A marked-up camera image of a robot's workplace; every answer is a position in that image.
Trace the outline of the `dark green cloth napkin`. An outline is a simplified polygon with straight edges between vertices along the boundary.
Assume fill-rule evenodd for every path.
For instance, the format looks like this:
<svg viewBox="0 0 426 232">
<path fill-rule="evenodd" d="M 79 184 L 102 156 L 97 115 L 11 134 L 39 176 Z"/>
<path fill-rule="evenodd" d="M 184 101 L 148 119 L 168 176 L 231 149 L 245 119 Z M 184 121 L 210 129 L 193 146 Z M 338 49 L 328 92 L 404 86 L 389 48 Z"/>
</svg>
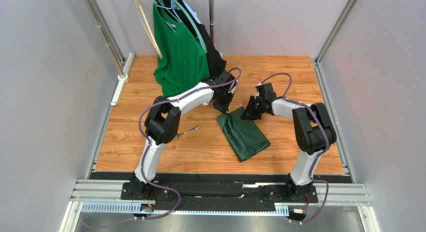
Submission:
<svg viewBox="0 0 426 232">
<path fill-rule="evenodd" d="M 241 119 L 244 112 L 245 109 L 239 107 L 216 118 L 239 162 L 252 158 L 271 145 L 254 121 Z"/>
</svg>

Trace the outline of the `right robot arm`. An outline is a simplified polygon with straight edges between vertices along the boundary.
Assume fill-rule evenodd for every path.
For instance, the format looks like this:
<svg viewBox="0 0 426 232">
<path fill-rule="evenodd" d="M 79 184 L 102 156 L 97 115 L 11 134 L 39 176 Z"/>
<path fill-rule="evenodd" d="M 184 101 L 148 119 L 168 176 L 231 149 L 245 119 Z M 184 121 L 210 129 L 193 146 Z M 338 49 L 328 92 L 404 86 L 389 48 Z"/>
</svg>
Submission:
<svg viewBox="0 0 426 232">
<path fill-rule="evenodd" d="M 263 114 L 270 114 L 293 121 L 299 153 L 283 192 L 289 201 L 297 202 L 313 188 L 313 175 L 320 159 L 337 141 L 335 128 L 321 102 L 305 104 L 284 95 L 278 97 L 271 83 L 260 83 L 256 90 L 257 94 L 250 97 L 241 119 L 260 120 Z"/>
</svg>

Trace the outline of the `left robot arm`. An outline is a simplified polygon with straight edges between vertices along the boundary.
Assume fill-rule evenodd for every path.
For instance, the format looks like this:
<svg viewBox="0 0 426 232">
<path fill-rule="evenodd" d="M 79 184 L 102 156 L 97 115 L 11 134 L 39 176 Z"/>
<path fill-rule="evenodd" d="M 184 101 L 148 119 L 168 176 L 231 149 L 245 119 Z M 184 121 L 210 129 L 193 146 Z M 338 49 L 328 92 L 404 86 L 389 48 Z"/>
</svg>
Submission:
<svg viewBox="0 0 426 232">
<path fill-rule="evenodd" d="M 145 138 L 144 150 L 138 167 L 131 174 L 129 182 L 123 184 L 121 199 L 147 200 L 155 189 L 165 189 L 154 183 L 157 167 L 166 145 L 177 135 L 182 116 L 192 109 L 212 104 L 213 108 L 225 114 L 234 97 L 239 76 L 224 70 L 218 77 L 205 78 L 193 88 L 169 98 L 158 96 L 147 107 L 138 121 L 138 128 Z"/>
</svg>

